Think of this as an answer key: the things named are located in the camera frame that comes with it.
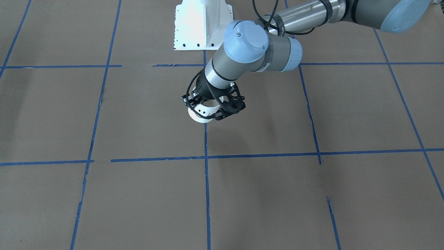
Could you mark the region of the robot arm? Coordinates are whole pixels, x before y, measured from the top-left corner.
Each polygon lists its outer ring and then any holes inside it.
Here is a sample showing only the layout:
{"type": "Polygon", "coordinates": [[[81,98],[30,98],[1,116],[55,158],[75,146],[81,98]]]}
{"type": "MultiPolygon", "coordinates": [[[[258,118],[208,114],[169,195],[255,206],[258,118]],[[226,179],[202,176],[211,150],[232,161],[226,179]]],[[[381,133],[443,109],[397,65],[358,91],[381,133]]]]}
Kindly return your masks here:
{"type": "Polygon", "coordinates": [[[429,0],[311,0],[257,20],[231,21],[224,40],[182,96],[199,123],[222,120],[245,108],[236,81],[246,72],[285,72],[298,67],[303,50],[292,35],[326,23],[348,21],[386,33],[403,33],[423,16],[429,0]]]}

